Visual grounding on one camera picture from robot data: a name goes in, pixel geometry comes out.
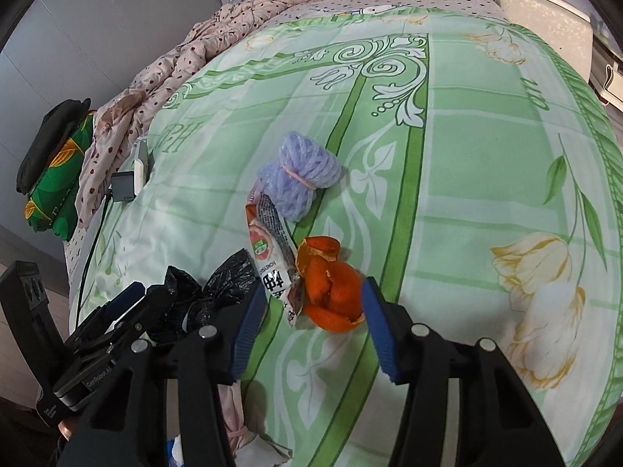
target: bed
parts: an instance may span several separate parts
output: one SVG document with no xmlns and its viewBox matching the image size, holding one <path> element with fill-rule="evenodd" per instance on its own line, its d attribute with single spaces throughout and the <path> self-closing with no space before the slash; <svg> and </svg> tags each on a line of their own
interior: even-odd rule
<svg viewBox="0 0 623 467">
<path fill-rule="evenodd" d="M 348 173 L 295 242 L 335 237 L 412 318 L 496 340 L 581 465 L 623 390 L 623 157 L 587 84 L 491 0 L 304 1 L 258 28 L 156 114 L 150 180 L 106 211 L 80 317 L 248 248 L 247 194 L 296 129 Z M 72 325 L 101 216 L 67 246 Z M 291 328 L 270 299 L 242 388 L 247 426 L 292 467 L 387 465 L 406 389 L 365 326 Z"/>
</svg>

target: black cable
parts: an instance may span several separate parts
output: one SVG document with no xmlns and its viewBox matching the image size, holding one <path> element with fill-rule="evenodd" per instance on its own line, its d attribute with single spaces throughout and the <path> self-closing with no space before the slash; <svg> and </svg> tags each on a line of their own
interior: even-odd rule
<svg viewBox="0 0 623 467">
<path fill-rule="evenodd" d="M 93 253 L 95 252 L 95 245 L 97 244 L 97 239 L 100 236 L 100 232 L 102 231 L 102 227 L 104 226 L 104 219 L 106 218 L 106 209 L 108 208 L 108 204 L 110 199 L 112 198 L 112 191 L 108 190 L 106 193 L 106 199 L 104 200 L 104 205 L 102 207 L 102 218 L 100 219 L 100 225 L 97 227 L 97 232 L 95 234 L 95 238 L 93 239 L 93 244 L 91 244 L 91 250 L 88 252 L 88 258 L 86 259 L 86 263 L 84 269 L 82 270 L 82 280 L 80 281 L 80 293 L 78 294 L 78 307 L 76 309 L 76 328 L 78 329 L 78 325 L 80 324 L 80 310 L 82 309 L 82 294 L 84 293 L 84 284 L 86 283 L 86 275 L 88 274 L 88 267 L 91 265 L 91 258 L 93 258 Z"/>
</svg>

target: silver screw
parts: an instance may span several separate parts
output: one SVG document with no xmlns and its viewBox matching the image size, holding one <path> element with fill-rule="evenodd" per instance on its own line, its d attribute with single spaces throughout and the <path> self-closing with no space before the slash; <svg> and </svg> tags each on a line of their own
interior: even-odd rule
<svg viewBox="0 0 623 467">
<path fill-rule="evenodd" d="M 211 337 L 214 337 L 218 331 L 219 330 L 217 330 L 214 325 L 205 325 L 199 329 L 199 336 L 202 339 L 210 339 Z"/>
<path fill-rule="evenodd" d="M 135 353 L 140 353 L 141 351 L 145 351 L 149 343 L 145 339 L 136 339 L 132 342 L 130 349 L 132 349 Z"/>
<path fill-rule="evenodd" d="M 495 351 L 495 348 L 497 348 L 497 346 L 495 345 L 495 342 L 486 337 L 480 340 L 479 345 L 482 349 L 488 352 Z"/>
<path fill-rule="evenodd" d="M 411 333 L 416 337 L 426 337 L 426 335 L 431 333 L 431 330 L 426 325 L 423 325 L 421 323 L 415 323 L 411 327 Z"/>
</svg>

